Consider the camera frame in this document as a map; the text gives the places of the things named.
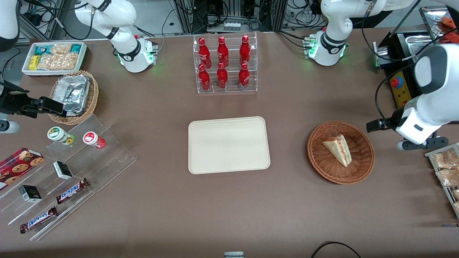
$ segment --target emergency stop button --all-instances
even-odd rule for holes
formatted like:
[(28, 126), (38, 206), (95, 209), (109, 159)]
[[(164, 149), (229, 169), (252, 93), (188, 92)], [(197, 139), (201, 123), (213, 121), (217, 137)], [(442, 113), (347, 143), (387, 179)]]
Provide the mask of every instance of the emergency stop button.
[(391, 86), (400, 89), (403, 85), (403, 78), (400, 76), (397, 76), (391, 80)]

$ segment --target table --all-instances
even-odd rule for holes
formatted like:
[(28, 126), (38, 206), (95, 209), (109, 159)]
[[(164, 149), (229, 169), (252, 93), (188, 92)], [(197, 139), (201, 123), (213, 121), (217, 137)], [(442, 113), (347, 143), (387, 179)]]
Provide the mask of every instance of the table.
[[(366, 31), (380, 41), (388, 30)], [(397, 150), (393, 131), (367, 134), (376, 162), (362, 183), (333, 184), (309, 162), (305, 146), (317, 125), (342, 120), (365, 131), (378, 118), (374, 93), (385, 75), (375, 73), (359, 30), (348, 42), (338, 64), (321, 67), (280, 36), (258, 33), (259, 91), (228, 96), (196, 93), (191, 36), (167, 38), (158, 64), (138, 74), (111, 55), (109, 41), (87, 41), (84, 69), (100, 87), (95, 113), (138, 160), (40, 241), (0, 217), (1, 257), (303, 258), (324, 241), (367, 258), (457, 257), (459, 230), (441, 227), (457, 219), (424, 151)], [(20, 86), (48, 96), (55, 80), (24, 76)], [(388, 88), (380, 104), (387, 115), (394, 110)], [(268, 169), (189, 173), (190, 122), (248, 116), (266, 120)], [(1, 158), (42, 149), (57, 125), (47, 115), (11, 119), (22, 130), (0, 135)], [(459, 141), (457, 125), (440, 135)], [(352, 253), (328, 246), (316, 257), (341, 256)]]

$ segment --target aluminum foil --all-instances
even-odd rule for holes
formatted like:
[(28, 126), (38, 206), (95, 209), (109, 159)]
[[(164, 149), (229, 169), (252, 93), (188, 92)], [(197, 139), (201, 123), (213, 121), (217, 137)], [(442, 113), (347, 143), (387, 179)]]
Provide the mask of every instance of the aluminum foil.
[(53, 100), (64, 104), (67, 116), (81, 116), (88, 99), (90, 79), (84, 75), (59, 79)]

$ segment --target cookie box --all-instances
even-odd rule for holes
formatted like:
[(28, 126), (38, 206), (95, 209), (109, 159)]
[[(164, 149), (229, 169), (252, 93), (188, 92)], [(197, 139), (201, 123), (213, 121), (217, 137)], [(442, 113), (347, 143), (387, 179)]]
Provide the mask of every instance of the cookie box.
[(38, 166), (45, 159), (36, 151), (21, 148), (7, 159), (0, 162), (0, 190)]

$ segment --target red bottle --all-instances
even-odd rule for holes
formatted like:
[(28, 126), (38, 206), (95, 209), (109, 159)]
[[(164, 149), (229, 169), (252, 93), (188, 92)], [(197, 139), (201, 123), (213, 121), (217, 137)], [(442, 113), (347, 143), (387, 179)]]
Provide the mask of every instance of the red bottle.
[(210, 52), (209, 48), (206, 46), (206, 40), (204, 38), (199, 38), (199, 59), (207, 69), (212, 67), (212, 62), (210, 61)]
[(226, 86), (228, 85), (228, 72), (226, 71), (225, 65), (222, 62), (218, 63), (217, 77), (218, 86), (221, 89), (226, 89)]
[(249, 87), (250, 72), (247, 70), (247, 63), (241, 65), (239, 71), (239, 89), (246, 90)]
[(209, 73), (206, 71), (206, 67), (204, 64), (199, 64), (199, 83), (201, 84), (201, 88), (203, 91), (210, 91), (210, 77)]
[(228, 46), (225, 44), (225, 37), (218, 37), (218, 61), (222, 62), (225, 67), (230, 65), (230, 57), (228, 54)]
[(243, 63), (249, 63), (250, 61), (250, 45), (249, 45), (249, 36), (244, 35), (242, 36), (242, 44), (241, 48), (239, 49), (239, 63), (242, 65)]

